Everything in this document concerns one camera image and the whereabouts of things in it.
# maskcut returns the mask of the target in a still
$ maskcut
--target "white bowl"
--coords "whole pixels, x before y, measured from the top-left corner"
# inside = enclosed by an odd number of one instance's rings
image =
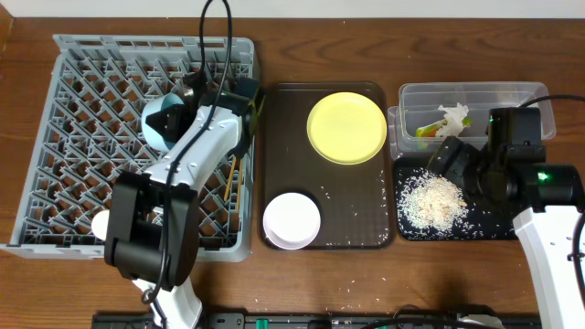
[[[285,193],[275,197],[264,209],[266,237],[282,249],[306,247],[319,233],[321,214],[309,197]]]

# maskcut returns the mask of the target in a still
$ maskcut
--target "black tray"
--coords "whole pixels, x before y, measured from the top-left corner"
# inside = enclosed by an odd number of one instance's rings
[[[396,205],[399,202],[400,195],[404,190],[404,181],[411,176],[418,175],[414,172],[415,169],[426,167],[429,162],[429,157],[413,157],[400,158],[394,162],[392,168],[393,187],[395,196],[395,209],[397,212],[399,234],[404,239],[422,241],[422,240],[467,240],[467,239],[483,239],[483,240],[509,240],[517,239],[514,232],[512,218],[495,215],[493,212],[488,212],[479,208],[467,197],[467,209],[469,213],[464,222],[473,224],[473,228],[468,228],[463,231],[461,228],[453,226],[451,234],[438,234],[436,228],[418,229],[414,228],[406,216],[402,214]]]
[[[260,138],[263,199],[258,232],[270,248],[278,249],[264,234],[264,208],[286,192],[306,194],[321,212],[319,234],[305,249],[380,249],[396,237],[386,200],[391,190],[389,170],[384,170],[389,167],[388,142],[372,159],[357,165],[334,164],[309,142],[306,125],[311,109],[340,91],[362,94],[380,110],[386,109],[380,87],[367,82],[281,83],[268,91]]]

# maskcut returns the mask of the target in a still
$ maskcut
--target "white backdrop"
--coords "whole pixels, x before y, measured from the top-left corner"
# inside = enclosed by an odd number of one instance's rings
[[[0,0],[14,17],[199,16],[204,0]],[[229,0],[235,17],[585,18],[585,0]],[[220,0],[208,16],[224,16]]]

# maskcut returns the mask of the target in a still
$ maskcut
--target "dish rack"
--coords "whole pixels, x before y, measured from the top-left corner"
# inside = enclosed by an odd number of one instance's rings
[[[55,35],[60,48],[38,129],[27,180],[8,244],[0,249],[25,258],[103,257],[91,219],[112,204],[121,171],[141,173],[164,154],[145,141],[144,105],[181,94],[183,75],[201,67],[198,37]],[[205,71],[218,79],[226,37],[204,39]],[[229,77],[258,79],[254,45],[232,40]],[[241,261],[250,254],[254,148],[235,170],[224,202],[233,156],[224,157],[199,191],[197,261]],[[242,175],[239,209],[236,209]],[[160,223],[161,208],[150,216]]]

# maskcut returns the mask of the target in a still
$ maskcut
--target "wooden table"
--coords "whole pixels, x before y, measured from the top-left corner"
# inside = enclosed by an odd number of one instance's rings
[[[16,19],[0,67],[0,241],[13,229],[59,53],[51,36],[195,36],[197,26],[197,19]],[[386,92],[388,106],[407,82],[542,81],[551,93],[585,94],[585,21],[236,19],[234,31],[254,41],[265,85],[368,80]],[[209,19],[206,35],[226,35],[225,20]],[[585,173],[585,106],[558,101],[554,108],[557,137],[548,159]],[[204,304],[250,313],[386,314],[406,303],[449,309],[471,302],[499,313],[537,312],[517,241],[397,238],[382,251],[279,252],[258,240],[257,202],[254,214],[246,260],[193,269]],[[102,260],[0,253],[0,261],[0,327],[88,327],[98,311],[147,310],[138,290]]]

